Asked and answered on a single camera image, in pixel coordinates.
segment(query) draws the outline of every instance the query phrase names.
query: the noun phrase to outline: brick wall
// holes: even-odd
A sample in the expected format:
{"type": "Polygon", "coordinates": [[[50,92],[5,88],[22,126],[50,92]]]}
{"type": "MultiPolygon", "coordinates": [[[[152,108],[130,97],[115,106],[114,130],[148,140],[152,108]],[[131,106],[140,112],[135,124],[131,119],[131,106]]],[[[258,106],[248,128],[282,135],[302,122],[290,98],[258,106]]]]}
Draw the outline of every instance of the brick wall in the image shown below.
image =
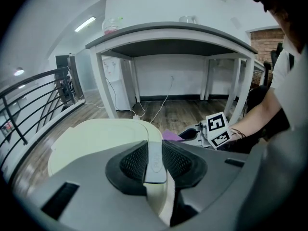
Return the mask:
{"type": "MultiPolygon", "coordinates": [[[[255,58],[260,62],[271,62],[270,52],[277,49],[277,44],[282,42],[284,38],[284,33],[281,29],[268,29],[260,30],[251,33],[251,46],[254,47],[258,54],[255,58]]],[[[253,75],[253,80],[251,87],[256,87],[260,83],[261,72],[255,70],[253,75]]],[[[272,71],[269,71],[268,83],[271,82],[273,78],[272,71]]]]}

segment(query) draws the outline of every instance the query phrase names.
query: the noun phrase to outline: person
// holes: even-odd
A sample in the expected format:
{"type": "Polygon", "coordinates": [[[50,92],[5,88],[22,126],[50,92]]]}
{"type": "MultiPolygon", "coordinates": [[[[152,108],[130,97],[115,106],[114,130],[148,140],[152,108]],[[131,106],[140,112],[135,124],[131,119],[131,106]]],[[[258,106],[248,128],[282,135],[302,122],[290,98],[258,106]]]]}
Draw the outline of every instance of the person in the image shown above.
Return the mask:
{"type": "Polygon", "coordinates": [[[305,0],[254,0],[262,2],[264,11],[269,11],[276,19],[285,38],[283,51],[280,53],[273,71],[273,80],[268,89],[260,86],[251,90],[247,99],[247,115],[231,126],[236,133],[231,142],[218,148],[219,150],[249,153],[258,142],[263,129],[270,138],[274,134],[289,128],[287,118],[274,94],[291,70],[289,54],[296,63],[307,42],[306,25],[302,21],[301,10],[305,0]]]}

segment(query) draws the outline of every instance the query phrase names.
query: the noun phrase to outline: ceiling light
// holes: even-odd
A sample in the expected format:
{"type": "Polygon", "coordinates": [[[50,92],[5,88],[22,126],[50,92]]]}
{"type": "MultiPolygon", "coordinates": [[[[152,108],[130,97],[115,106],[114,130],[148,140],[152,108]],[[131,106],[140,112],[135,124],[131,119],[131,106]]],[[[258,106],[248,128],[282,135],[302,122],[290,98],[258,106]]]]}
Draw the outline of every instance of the ceiling light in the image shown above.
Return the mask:
{"type": "Polygon", "coordinates": [[[24,70],[23,70],[22,68],[18,67],[18,68],[16,69],[16,72],[14,73],[14,75],[15,75],[15,76],[18,76],[18,75],[21,75],[21,74],[23,74],[23,73],[24,73],[24,70]]]}
{"type": "Polygon", "coordinates": [[[92,21],[94,21],[96,18],[95,17],[91,17],[89,20],[85,21],[84,23],[82,23],[79,27],[77,27],[75,29],[75,32],[80,31],[81,29],[83,29],[86,25],[90,24],[92,21]]]}

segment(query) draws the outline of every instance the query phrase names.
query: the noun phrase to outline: metal railing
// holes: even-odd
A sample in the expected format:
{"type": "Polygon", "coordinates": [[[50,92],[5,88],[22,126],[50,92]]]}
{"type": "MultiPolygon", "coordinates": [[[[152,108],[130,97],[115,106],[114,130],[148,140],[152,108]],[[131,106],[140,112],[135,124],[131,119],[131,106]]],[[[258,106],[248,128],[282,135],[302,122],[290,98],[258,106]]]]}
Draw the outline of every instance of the metal railing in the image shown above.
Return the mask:
{"type": "Polygon", "coordinates": [[[20,141],[23,141],[24,142],[24,145],[28,144],[28,141],[27,139],[25,138],[25,135],[30,131],[32,130],[35,126],[38,126],[37,129],[36,129],[36,133],[38,132],[38,128],[39,128],[39,124],[42,120],[44,120],[44,123],[43,123],[43,126],[45,125],[46,123],[46,119],[47,117],[50,115],[50,119],[52,118],[53,116],[53,113],[56,109],[58,109],[59,107],[67,104],[68,102],[72,102],[72,104],[75,104],[75,99],[73,97],[73,94],[71,92],[71,88],[69,87],[69,84],[68,84],[68,79],[67,79],[67,68],[64,67],[64,68],[58,68],[58,69],[55,69],[55,70],[51,70],[51,71],[48,71],[48,72],[45,72],[45,73],[41,73],[41,74],[38,74],[38,75],[35,75],[35,76],[32,76],[30,78],[27,78],[25,80],[22,80],[14,85],[12,85],[11,87],[8,87],[7,89],[5,89],[4,91],[2,91],[0,93],[0,100],[3,100],[3,104],[4,104],[4,108],[0,110],[0,114],[4,111],[6,111],[7,113],[7,116],[8,118],[6,119],[6,121],[3,123],[3,124],[0,124],[0,129],[5,126],[6,124],[10,124],[10,127],[12,127],[12,129],[10,130],[9,133],[7,133],[5,136],[4,136],[4,140],[0,143],[0,149],[2,147],[2,145],[6,142],[6,141],[9,141],[11,135],[16,131],[18,136],[19,136],[19,139],[15,142],[15,144],[9,149],[8,153],[5,155],[3,161],[1,162],[1,165],[0,165],[0,169],[2,169],[2,166],[5,162],[5,160],[7,159],[7,157],[9,156],[9,154],[11,153],[11,151],[14,149],[14,147],[20,142],[20,141]],[[38,80],[38,79],[41,79],[43,77],[46,77],[46,76],[50,76],[50,75],[54,75],[55,77],[55,80],[53,81],[50,81],[48,83],[45,83],[39,87],[36,87],[30,91],[28,91],[27,93],[23,94],[22,96],[14,99],[13,101],[7,103],[7,98],[6,96],[8,94],[10,94],[12,91],[18,89],[21,85],[26,85],[32,81],[35,81],[35,80],[38,80]],[[49,84],[52,84],[52,83],[55,83],[56,87],[51,90],[51,91],[48,91],[46,93],[44,93],[43,95],[37,97],[36,99],[32,100],[31,102],[27,103],[25,106],[23,107],[19,107],[19,110],[17,112],[15,112],[14,114],[11,113],[10,111],[10,106],[13,105],[14,103],[18,102],[19,100],[21,100],[22,98],[24,98],[26,95],[44,87],[44,86],[47,86],[49,84]],[[54,98],[52,98],[52,94],[57,91],[57,94],[55,95],[54,98]],[[21,122],[19,122],[18,124],[16,124],[16,119],[14,117],[16,117],[16,115],[20,114],[20,112],[22,110],[24,110],[25,108],[29,107],[32,103],[34,103],[35,101],[39,100],[40,98],[46,96],[46,95],[50,95],[47,102],[42,105],[41,107],[39,107],[38,109],[34,110],[30,115],[28,115],[25,119],[23,119],[21,122]],[[53,102],[56,102],[56,105],[55,107],[51,110],[51,106],[53,104],[53,102]],[[49,108],[47,110],[47,113],[44,115],[44,112],[45,112],[45,109],[46,107],[49,105],[49,108]],[[36,121],[26,132],[22,133],[19,129],[20,125],[22,125],[26,120],[28,120],[32,115],[34,115],[36,112],[38,112],[39,110],[42,110],[42,113],[41,113],[41,116],[39,118],[38,121],[36,121]]]}

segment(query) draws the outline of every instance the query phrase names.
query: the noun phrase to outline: mesh panel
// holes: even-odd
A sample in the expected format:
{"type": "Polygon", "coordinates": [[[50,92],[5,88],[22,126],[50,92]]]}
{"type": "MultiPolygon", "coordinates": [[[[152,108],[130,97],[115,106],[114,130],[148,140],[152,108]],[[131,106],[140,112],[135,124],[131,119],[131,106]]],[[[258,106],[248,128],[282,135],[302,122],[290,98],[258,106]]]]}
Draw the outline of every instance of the mesh panel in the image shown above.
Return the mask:
{"type": "Polygon", "coordinates": [[[125,156],[120,162],[121,171],[129,178],[143,183],[144,173],[148,162],[148,144],[125,156]]]}
{"type": "Polygon", "coordinates": [[[163,143],[163,162],[172,178],[182,176],[192,168],[191,160],[177,152],[170,145],[163,143]]]}

